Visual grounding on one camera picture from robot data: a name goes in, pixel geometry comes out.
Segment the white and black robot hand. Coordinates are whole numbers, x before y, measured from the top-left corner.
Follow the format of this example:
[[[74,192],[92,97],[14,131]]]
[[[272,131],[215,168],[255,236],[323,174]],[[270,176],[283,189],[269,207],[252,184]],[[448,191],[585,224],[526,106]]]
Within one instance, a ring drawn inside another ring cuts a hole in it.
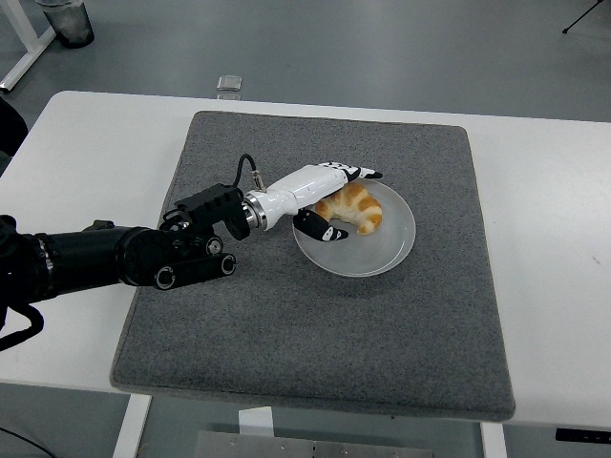
[[[263,230],[274,227],[281,217],[291,215],[294,228],[311,239],[336,241],[346,239],[348,232],[336,229],[309,207],[357,178],[382,176],[369,168],[328,161],[306,165],[274,182],[265,191],[250,191],[247,199]]]

